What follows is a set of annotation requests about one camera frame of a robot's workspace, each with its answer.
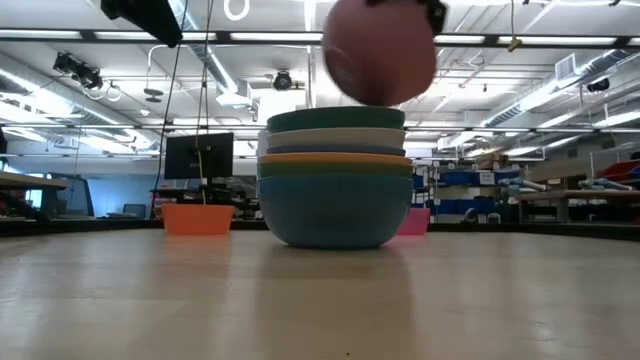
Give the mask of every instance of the computer monitor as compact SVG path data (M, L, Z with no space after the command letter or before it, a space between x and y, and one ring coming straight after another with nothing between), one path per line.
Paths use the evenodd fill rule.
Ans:
M202 157L202 176L198 159ZM233 175L233 133L180 136L167 139L166 180L211 179Z

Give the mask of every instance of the blue bowl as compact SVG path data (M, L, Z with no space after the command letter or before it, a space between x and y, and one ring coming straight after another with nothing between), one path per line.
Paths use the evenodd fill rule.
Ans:
M267 154L285 154L299 152L348 152L358 154L382 154L404 156L407 152L404 149L392 148L389 146L376 145L282 145L267 149Z
M375 248L391 240L411 206L413 182L370 174L286 175L258 182L269 229L291 246Z

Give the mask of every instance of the ceiling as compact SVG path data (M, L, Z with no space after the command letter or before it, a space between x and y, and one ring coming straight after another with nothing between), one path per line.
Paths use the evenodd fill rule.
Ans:
M303 0L248 0L248 2L250 9L247 16L239 21L231 21L225 15L224 2L216 1L211 28L228 31L321 31L322 24L333 5L332 1L309 0L305 17ZM508 34L511 32L510 1L452 0L448 3L450 15L445 28L447 33ZM237 14L242 11L243 0L230 0L229 5L231 11ZM205 24L207 1L189 0L188 6L196 22ZM513 14L513 27L517 34L567 36L600 36L602 34L636 36L640 34L640 22L637 21L640 18L640 2L637 1L623 1L613 7L608 6L607 1L599 0L531 1L528 5L516 1ZM99 0L5 1L0 4L0 24L4 28L138 30L124 20L107 19L99 10ZM60 74L52 69L58 52L73 54L77 59L99 68L106 82L113 81L122 92L118 101L110 101L104 97L97 102L130 120L130 123L162 124L167 111L167 94L171 90L171 77L177 50L156 48L153 50L151 66L148 68L148 54L153 48L153 45L135 44L0 42L1 54L52 80L56 79L56 84L71 88L82 98L81 88L75 81L58 78ZM287 102L294 108L305 108L310 106L307 104L305 89L311 88L312 104L317 107L357 105L341 94L328 77L322 51L318 47L312 47L311 54L307 53L305 46L275 45L216 46L214 52L234 79L249 82L254 89L254 100L260 101L279 96L284 98L280 101ZM438 53L438 73L434 84L424 94L399 106L407 113L406 126L482 126L483 120L508 106L514 99L523 97L540 84L552 79L555 74L554 65L558 61L573 53L576 63L581 65L602 55L604 51L517 49L514 52L508 52L506 49L476 47L442 48L438 49ZM546 120L584 107L589 103L599 103L609 94L621 92L635 84L636 78L640 75L637 65L638 61L633 60L610 69L606 75L609 76L611 87L605 92L596 94L583 92L581 96L578 88L566 89L559 96L530 109L527 116L520 116L499 126L535 127ZM275 91L270 88L271 76L282 69L290 71L293 80L301 85L300 90L274 95ZM199 106L202 73L202 62L188 48L181 49L172 100L168 109L168 118L175 119L176 124L195 124L199 113L205 116L205 106ZM208 81L210 84L215 82L212 78ZM163 91L165 93L162 96L163 101L158 104L145 101L149 97L143 92L146 87ZM101 93L91 93L91 95L100 96ZM261 116L255 119L246 109L221 106L216 101L219 95L220 92L216 91L215 87L209 87L207 103L210 124L255 125L254 120L258 120L257 124L264 124ZM637 96L638 94L633 92L625 94L611 102L609 106L612 109L615 108L617 112L624 112L625 106L635 104ZM603 112L604 105L594 106L593 109L589 109L589 116L596 119L604 116ZM587 115L580 114L562 125L574 123L577 125L573 126L589 126L585 116ZM629 122L624 125L633 126L634 123ZM150 139L157 138L158 135L158 131L140 130L139 132ZM169 136L188 133L193 131L177 131ZM425 148L432 148L433 143L444 135L455 136L452 132L424 130L411 132L408 140L421 141L424 142ZM8 137L13 141L26 140L21 137ZM242 143L238 145L239 154L251 155L255 152L253 149L255 144L249 146L247 141L257 139L257 130L236 131L236 139ZM498 141L501 141L501 137L494 134L489 141L485 142Z

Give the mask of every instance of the pink bin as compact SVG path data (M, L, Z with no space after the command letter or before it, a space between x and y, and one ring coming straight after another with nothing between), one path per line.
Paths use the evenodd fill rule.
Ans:
M411 208L396 235L424 235L430 218L430 209Z

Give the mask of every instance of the orange bin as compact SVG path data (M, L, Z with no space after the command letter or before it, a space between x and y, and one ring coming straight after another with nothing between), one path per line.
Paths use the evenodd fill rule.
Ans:
M231 228L233 206L163 204L162 215L169 235L224 235Z

